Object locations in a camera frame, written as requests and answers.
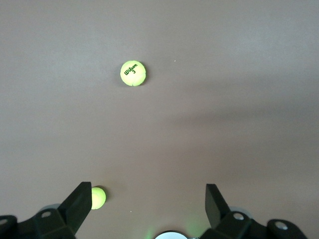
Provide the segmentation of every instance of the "yellow tennis ball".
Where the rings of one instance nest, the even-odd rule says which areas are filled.
[[[106,194],[102,188],[92,188],[92,210],[99,209],[106,201]]]
[[[121,68],[121,78],[129,86],[139,86],[146,78],[146,70],[141,62],[127,61]]]

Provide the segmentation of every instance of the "black plastic bracket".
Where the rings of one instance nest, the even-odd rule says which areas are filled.
[[[200,239],[307,239],[291,222],[275,219],[265,227],[242,212],[230,211],[215,184],[206,185],[205,209],[211,228]]]
[[[46,209],[17,223],[12,215],[0,216],[0,239],[75,239],[92,208],[90,182],[82,182],[58,209]]]

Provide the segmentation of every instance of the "white circular light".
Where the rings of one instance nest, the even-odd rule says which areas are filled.
[[[155,239],[187,239],[183,234],[176,233],[176,232],[167,232],[162,233],[157,236]]]

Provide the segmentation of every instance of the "screw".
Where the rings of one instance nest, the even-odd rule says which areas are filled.
[[[6,224],[7,222],[8,222],[8,219],[0,220],[0,226]]]
[[[277,228],[281,229],[281,230],[287,230],[288,227],[286,224],[282,223],[282,222],[275,222],[275,225]]]
[[[240,221],[242,221],[242,220],[245,219],[244,216],[241,215],[240,213],[235,213],[235,214],[234,214],[234,218],[235,218],[236,220],[240,220]]]

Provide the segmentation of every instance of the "tennis ball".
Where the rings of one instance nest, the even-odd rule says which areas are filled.
[[[99,209],[106,201],[106,194],[102,188],[92,188],[92,210]]]
[[[127,61],[121,68],[121,78],[129,86],[139,86],[146,78],[146,70],[141,62]]]

